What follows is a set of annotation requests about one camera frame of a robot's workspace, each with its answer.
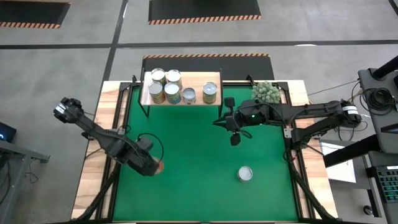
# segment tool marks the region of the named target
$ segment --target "metal can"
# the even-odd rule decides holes
[[[208,82],[203,86],[203,102],[212,104],[216,101],[217,85],[213,82]]]
[[[184,102],[188,105],[195,103],[197,100],[195,90],[193,88],[184,89],[184,91],[182,92],[182,98]]]
[[[182,89],[182,81],[181,81],[180,71],[178,71],[176,69],[171,69],[167,73],[167,81],[177,84],[180,87],[180,90]]]
[[[166,73],[161,68],[155,68],[151,71],[150,76],[154,82],[160,82],[163,86],[166,85]]]
[[[253,171],[248,166],[241,167],[238,171],[238,178],[240,181],[249,181],[253,177]]]
[[[175,83],[168,83],[164,86],[167,101],[171,104],[177,104],[181,102],[180,87]]]
[[[166,96],[163,92],[163,85],[160,82],[151,83],[148,87],[148,90],[154,103],[161,104],[165,101]]]

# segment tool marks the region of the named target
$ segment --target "gray floor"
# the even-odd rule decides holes
[[[73,1],[59,30],[0,28],[0,45],[109,44],[121,3]],[[398,16],[388,0],[259,0],[263,15],[259,21],[165,26],[147,25],[148,5],[148,0],[129,2],[119,43],[398,39]],[[144,55],[269,53],[275,79],[304,80],[307,92],[313,93],[355,80],[359,69],[378,67],[397,52],[398,45],[118,49],[109,79],[139,75]],[[76,126],[56,120],[52,110],[64,96],[80,99],[87,111],[95,110],[108,53],[109,49],[0,50],[0,121],[18,129],[18,145],[52,155],[44,166],[32,164],[40,180],[30,184],[26,178],[16,223],[69,219],[87,141]],[[314,103],[347,99],[352,87],[310,99]],[[354,140],[374,133],[370,119],[364,120],[369,127]],[[330,131],[325,139],[338,137]],[[369,203],[363,190],[332,189],[344,220],[385,223],[361,213]]]

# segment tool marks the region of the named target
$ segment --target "keyboard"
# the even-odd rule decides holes
[[[376,183],[386,203],[398,203],[398,166],[376,167]]]

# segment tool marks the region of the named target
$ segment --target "green plant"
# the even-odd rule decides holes
[[[261,82],[253,86],[251,98],[261,103],[279,103],[280,93],[278,88],[272,86],[271,83]]]

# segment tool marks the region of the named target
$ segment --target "green mat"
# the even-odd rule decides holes
[[[227,96],[240,105],[251,89],[224,88]],[[147,119],[137,98],[134,90],[128,136],[158,136],[165,169],[143,177],[122,167],[115,221],[297,221],[280,127],[247,127],[253,139],[242,136],[232,147],[231,133],[212,125],[217,106],[153,106]],[[159,158],[160,144],[148,138],[154,141],[150,153]],[[249,182],[237,178],[242,166],[253,170]]]

